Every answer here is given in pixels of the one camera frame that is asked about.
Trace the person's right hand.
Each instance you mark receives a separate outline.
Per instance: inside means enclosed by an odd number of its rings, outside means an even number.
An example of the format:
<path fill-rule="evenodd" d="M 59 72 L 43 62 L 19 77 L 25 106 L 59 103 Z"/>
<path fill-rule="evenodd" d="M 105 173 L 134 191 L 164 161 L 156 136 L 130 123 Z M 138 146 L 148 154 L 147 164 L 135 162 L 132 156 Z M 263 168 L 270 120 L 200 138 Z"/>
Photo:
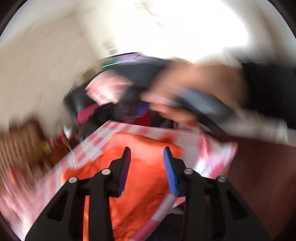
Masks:
<path fill-rule="evenodd" d="M 173 63 L 161 72 L 150 89 L 141 95 L 141 99 L 162 117 L 197 131 L 197 117 L 186 110 L 169 106 L 169 102 L 186 88 L 217 97 L 231 108 L 243 105 L 247 99 L 242 69 L 218 63 Z"/>

